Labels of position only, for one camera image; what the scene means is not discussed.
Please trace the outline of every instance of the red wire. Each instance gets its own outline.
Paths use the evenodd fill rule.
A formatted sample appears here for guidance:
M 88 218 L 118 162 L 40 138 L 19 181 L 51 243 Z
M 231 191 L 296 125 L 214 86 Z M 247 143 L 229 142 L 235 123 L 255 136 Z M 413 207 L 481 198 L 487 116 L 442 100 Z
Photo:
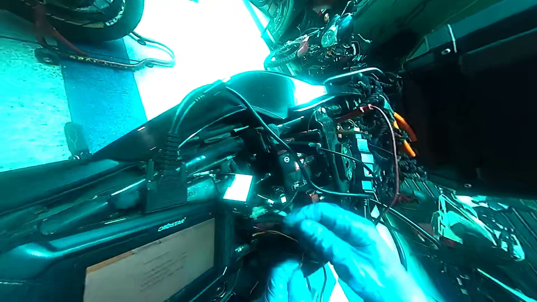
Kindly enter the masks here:
M 395 132 L 394 132 L 394 129 L 393 127 L 391 126 L 391 122 L 390 122 L 390 119 L 388 118 L 388 116 L 386 115 L 386 113 L 384 113 L 384 111 L 380 108 L 378 108 L 377 106 L 374 106 L 374 105 L 369 105 L 371 108 L 374 108 L 374 109 L 377 109 L 378 111 L 380 111 L 380 113 L 382 114 L 382 116 L 384 117 L 384 119 L 386 120 L 386 123 L 388 124 L 388 127 L 390 128 L 390 134 L 391 134 L 391 142 L 392 142 L 392 147 L 393 147 L 393 150 L 394 150 L 394 163 L 395 163 L 395 194 L 394 194 L 394 200 L 391 201 L 391 203 L 388 205 L 388 207 L 386 208 L 386 211 L 391 208 L 393 205 L 395 205 L 395 203 L 397 202 L 397 200 L 399 199 L 399 159 L 397 158 L 397 143 L 395 141 Z

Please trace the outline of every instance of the blue nitrile glove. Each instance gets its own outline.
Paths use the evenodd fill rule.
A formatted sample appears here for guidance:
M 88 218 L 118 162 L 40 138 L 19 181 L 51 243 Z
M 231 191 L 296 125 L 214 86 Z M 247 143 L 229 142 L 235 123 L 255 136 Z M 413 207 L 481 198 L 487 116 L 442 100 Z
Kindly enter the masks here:
M 285 225 L 301 243 L 332 263 L 339 278 L 364 301 L 427 301 L 374 225 L 365 218 L 334 204 L 316 203 L 288 215 Z M 311 293 L 305 283 L 299 262 L 284 262 L 272 271 L 265 301 L 309 302 Z

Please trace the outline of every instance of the bright window light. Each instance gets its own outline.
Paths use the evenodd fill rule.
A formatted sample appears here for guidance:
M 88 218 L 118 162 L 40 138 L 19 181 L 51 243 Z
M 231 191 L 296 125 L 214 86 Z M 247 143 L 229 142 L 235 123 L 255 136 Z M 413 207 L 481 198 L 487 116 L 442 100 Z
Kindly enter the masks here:
M 224 199 L 236 200 L 238 202 L 246 202 L 248 193 L 250 192 L 250 186 L 252 184 L 251 175 L 237 174 L 235 179 L 231 183 L 224 194 Z
M 297 79 L 292 81 L 295 86 L 295 106 L 308 104 L 311 100 L 326 95 L 326 87 L 323 85 L 312 85 Z

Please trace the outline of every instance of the cable connector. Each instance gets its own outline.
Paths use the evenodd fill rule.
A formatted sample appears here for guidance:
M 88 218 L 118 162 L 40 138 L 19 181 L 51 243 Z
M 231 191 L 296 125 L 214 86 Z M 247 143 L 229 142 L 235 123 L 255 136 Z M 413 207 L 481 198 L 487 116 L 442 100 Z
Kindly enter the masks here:
M 357 117 L 357 116 L 360 116 L 368 111 L 371 111 L 373 110 L 373 107 L 371 104 L 367 104 L 365 106 L 362 106 L 362 107 L 358 107 L 356 108 L 356 110 L 352 111 L 352 112 L 349 112 L 347 114 L 345 114 L 344 116 L 338 118 L 336 120 L 336 123 L 341 123 L 342 121 L 344 120 L 348 120 L 348 119 L 352 119 L 354 117 Z

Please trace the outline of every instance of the black cable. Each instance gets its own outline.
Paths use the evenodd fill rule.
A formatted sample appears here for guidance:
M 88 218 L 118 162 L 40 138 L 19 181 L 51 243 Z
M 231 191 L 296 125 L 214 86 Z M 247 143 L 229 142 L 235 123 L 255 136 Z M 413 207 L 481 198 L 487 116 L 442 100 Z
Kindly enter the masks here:
M 313 109 L 313 112 L 311 113 L 311 116 L 309 117 L 309 120 L 308 120 L 308 128 L 306 129 L 307 131 L 309 131 L 309 126 L 311 125 L 311 121 L 313 120 L 313 117 L 315 116 L 316 113 L 317 113 L 317 110 Z
M 326 289 L 326 280 L 328 279 L 328 276 L 326 275 L 326 264 L 323 265 L 323 272 L 324 272 L 324 282 L 323 282 L 323 289 L 321 289 L 321 298 L 320 298 L 320 301 L 323 302 L 323 293 L 324 293 L 324 290 Z
M 319 192 L 322 192 L 322 193 L 325 193 L 325 194 L 331 194 L 331 195 L 335 195 L 335 196 L 345 196 L 345 197 L 357 197 L 357 198 L 370 198 L 371 195 L 370 194 L 364 194 L 364 193 L 343 193 L 343 192 L 335 192 L 335 191 L 330 191 L 330 190 L 326 190 L 326 189 L 323 189 L 321 187 L 319 187 L 318 185 L 316 185 L 312 180 L 311 178 L 309 177 L 308 175 L 308 172 L 306 171 L 306 169 L 304 168 L 304 165 L 302 164 L 302 162 L 300 161 L 300 158 L 298 157 L 298 155 L 296 154 L 296 152 L 294 152 L 291 147 L 289 147 L 289 145 L 287 143 L 284 142 L 283 139 L 281 139 L 276 133 L 274 133 L 274 131 L 272 131 L 269 126 L 265 123 L 265 121 L 263 121 L 263 119 L 259 116 L 259 114 L 257 114 L 256 110 L 252 107 L 252 105 L 250 105 L 250 103 L 248 103 L 248 101 L 241 95 L 239 94 L 237 91 L 233 90 L 232 88 L 230 87 L 226 87 L 226 90 L 232 94 L 233 96 L 235 96 L 238 100 L 240 100 L 244 106 L 253 114 L 253 116 L 261 123 L 262 127 L 265 129 L 265 131 L 270 134 L 270 136 L 272 136 L 272 138 L 277 141 L 279 144 L 281 144 L 285 150 L 289 151 L 290 155 L 293 157 L 293 159 L 295 160 L 295 162 L 297 163 L 297 165 L 299 166 L 300 168 L 300 171 L 302 172 L 302 175 L 304 176 L 304 179 L 306 180 L 307 183 L 309 183 L 313 188 L 315 188 L 315 190 L 319 191 Z
M 395 210 L 394 208 L 392 207 L 388 207 L 387 205 L 381 203 L 381 202 L 378 202 L 374 199 L 370 199 L 371 201 L 381 205 L 384 207 L 384 209 L 386 209 L 386 211 L 392 213 L 393 215 L 396 215 L 398 218 L 400 218 L 401 220 L 403 220 L 404 222 L 406 222 L 407 224 L 409 224 L 412 228 L 414 228 L 416 231 L 420 232 L 422 235 L 424 235 L 427 239 L 429 239 L 431 242 L 434 243 L 434 245 L 437 247 L 437 248 L 440 248 L 441 247 L 441 244 L 440 244 L 440 241 L 438 241 L 436 238 L 434 238 L 431 234 L 427 233 L 426 230 L 422 229 L 420 226 L 418 226 L 417 224 L 415 224 L 412 220 L 408 219 L 405 215 L 399 213 L 399 211 Z
M 362 166 L 364 169 L 366 169 L 373 178 L 375 178 L 375 173 L 373 173 L 373 170 L 371 170 L 371 168 L 369 168 L 366 164 L 364 164 L 363 161 L 361 160 L 358 160 L 358 159 L 355 159 L 354 157 L 352 156 L 349 156 L 349 155 L 346 155 L 346 154 L 343 154 L 341 152 L 336 152 L 336 151 L 332 151 L 330 149 L 325 149 L 325 148 L 318 148 L 319 150 L 322 150 L 322 151 L 326 151 L 326 152 L 330 152 L 330 153 L 334 153 L 334 154 L 337 154 L 339 156 L 343 156 L 343 157 L 346 157 L 352 161 L 354 161 L 355 163 L 359 164 L 360 166 Z

